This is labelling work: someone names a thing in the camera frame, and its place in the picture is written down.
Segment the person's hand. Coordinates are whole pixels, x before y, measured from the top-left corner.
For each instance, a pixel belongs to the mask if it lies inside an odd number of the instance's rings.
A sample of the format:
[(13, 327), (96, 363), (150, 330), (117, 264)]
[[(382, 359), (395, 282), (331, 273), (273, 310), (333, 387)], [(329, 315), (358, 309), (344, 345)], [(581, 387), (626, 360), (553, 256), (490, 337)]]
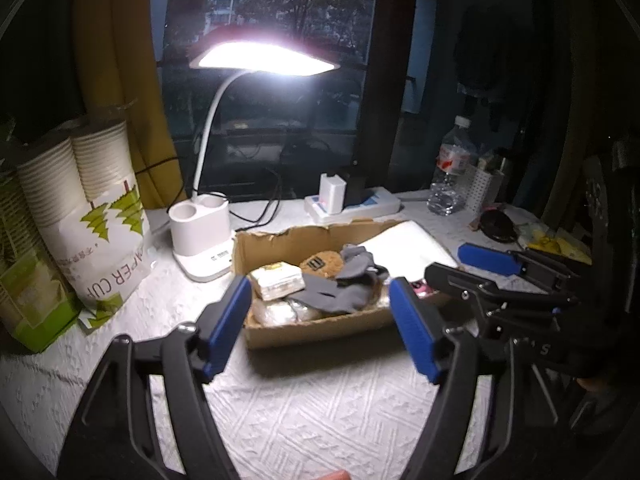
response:
[(318, 480), (350, 480), (352, 477), (346, 470), (333, 471), (320, 477)]

